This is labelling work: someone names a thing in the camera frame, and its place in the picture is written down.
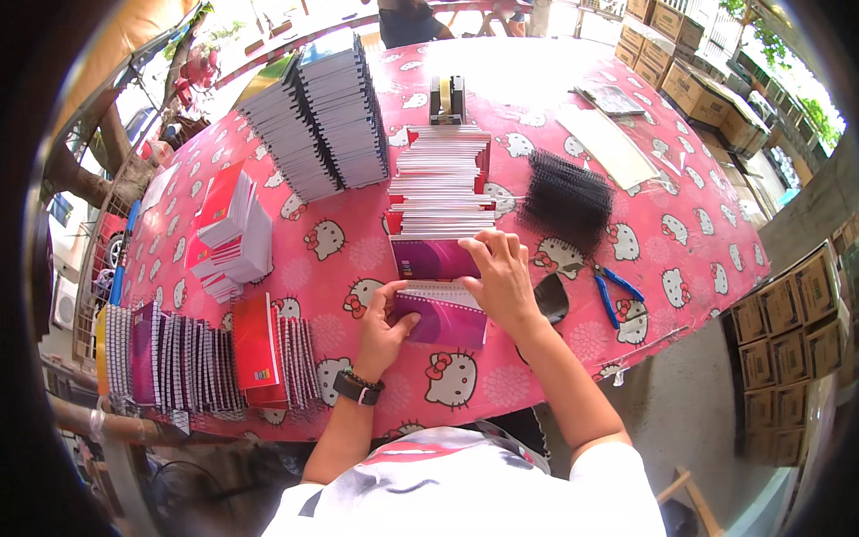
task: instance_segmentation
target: air conditioner unit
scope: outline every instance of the air conditioner unit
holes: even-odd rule
[[[57,277],[57,290],[54,296],[53,321],[61,327],[71,330],[75,321],[75,300],[77,299],[77,284],[73,284],[62,276]]]

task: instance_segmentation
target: person's left hand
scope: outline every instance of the person's left hand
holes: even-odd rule
[[[361,347],[352,372],[367,382],[378,382],[385,369],[397,360],[399,346],[417,322],[420,314],[408,314],[394,326],[385,319],[393,309],[393,294],[408,285],[399,280],[383,285],[373,293],[361,326]]]

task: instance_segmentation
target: concrete floor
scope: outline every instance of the concrete floor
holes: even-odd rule
[[[772,477],[775,468],[734,457],[734,386],[719,322],[626,371],[623,386],[600,386],[641,453],[654,494],[671,484],[676,466],[686,467],[716,521],[729,528]],[[570,449],[548,406],[538,407],[538,417],[552,474],[567,479]],[[685,490],[676,498],[691,506]]]

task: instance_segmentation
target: white t-shirt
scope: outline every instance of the white t-shirt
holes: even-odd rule
[[[328,486],[306,483],[284,491],[263,537],[332,524],[403,529],[386,521],[404,519],[422,526],[440,522],[439,528],[469,520],[510,529],[519,521],[569,535],[664,537],[633,447],[593,446],[576,460],[569,481],[528,460],[533,457],[507,438],[452,427],[413,432],[379,447]],[[546,526],[547,519],[564,525]]]

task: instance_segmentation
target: person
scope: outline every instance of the person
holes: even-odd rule
[[[665,535],[641,456],[623,422],[539,312],[527,247],[517,235],[489,229],[460,245],[481,276],[460,281],[513,339],[539,380],[572,451],[570,480],[547,475],[546,467],[504,436],[454,427],[412,432],[368,456],[373,407],[344,397],[344,390],[302,482],[283,492],[264,535],[294,532],[296,525],[316,521],[390,528],[390,518],[417,523],[477,517],[509,530],[509,524],[527,523],[529,517],[535,523],[534,516],[562,517],[568,534]],[[409,314],[394,326],[386,323],[394,292],[406,285],[397,281],[378,289],[364,315],[350,372],[364,382],[379,382],[420,322]]]
[[[427,41],[450,40],[450,28],[439,22],[424,0],[377,0],[379,33],[388,49]],[[370,0],[361,0],[368,4]]]

